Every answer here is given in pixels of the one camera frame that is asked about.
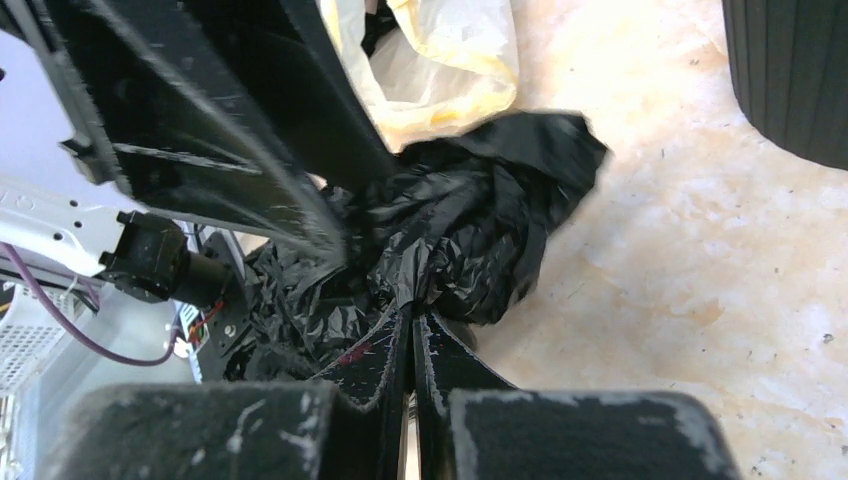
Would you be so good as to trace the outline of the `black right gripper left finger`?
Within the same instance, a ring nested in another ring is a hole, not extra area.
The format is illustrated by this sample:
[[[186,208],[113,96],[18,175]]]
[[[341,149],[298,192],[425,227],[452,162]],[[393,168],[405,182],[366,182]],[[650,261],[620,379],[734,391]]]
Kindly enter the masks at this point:
[[[388,307],[376,325],[316,377],[337,393],[321,479],[401,479],[406,465],[410,320]]]

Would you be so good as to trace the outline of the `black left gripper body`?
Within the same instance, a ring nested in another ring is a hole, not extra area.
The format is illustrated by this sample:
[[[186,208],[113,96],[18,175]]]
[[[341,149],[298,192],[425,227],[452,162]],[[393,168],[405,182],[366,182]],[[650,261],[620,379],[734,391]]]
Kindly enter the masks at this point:
[[[351,230],[315,179],[396,169],[313,1],[5,1],[1,27],[81,173],[154,213],[342,262]]]

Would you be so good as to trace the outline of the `black plastic trash bag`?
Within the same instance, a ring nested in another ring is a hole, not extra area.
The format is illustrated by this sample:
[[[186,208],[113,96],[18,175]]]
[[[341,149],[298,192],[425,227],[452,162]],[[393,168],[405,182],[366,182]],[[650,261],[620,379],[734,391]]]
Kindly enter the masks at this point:
[[[549,237],[593,189],[607,146],[569,112],[504,114],[413,143],[401,171],[322,196],[346,227],[344,261],[277,242],[245,260],[251,334],[229,381],[304,380],[390,307],[487,325],[536,285]]]

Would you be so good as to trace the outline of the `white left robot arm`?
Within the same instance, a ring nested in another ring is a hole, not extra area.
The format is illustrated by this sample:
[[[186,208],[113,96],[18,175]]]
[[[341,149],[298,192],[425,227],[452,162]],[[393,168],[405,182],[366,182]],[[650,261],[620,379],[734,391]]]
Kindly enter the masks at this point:
[[[343,263],[348,233],[315,177],[355,190],[396,169],[313,1],[5,1],[67,114],[91,183],[139,204],[1,182],[1,239],[147,302],[218,301],[229,269],[181,222]]]

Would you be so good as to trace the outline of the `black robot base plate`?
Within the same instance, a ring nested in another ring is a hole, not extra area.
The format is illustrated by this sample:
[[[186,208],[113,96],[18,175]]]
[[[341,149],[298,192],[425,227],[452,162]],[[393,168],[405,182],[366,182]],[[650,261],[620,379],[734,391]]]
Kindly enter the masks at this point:
[[[229,230],[205,227],[200,238],[203,253],[228,266],[232,275],[224,291],[224,306],[203,326],[203,338],[191,357],[197,383],[222,380],[229,356],[251,330],[247,318],[244,252],[236,235]]]

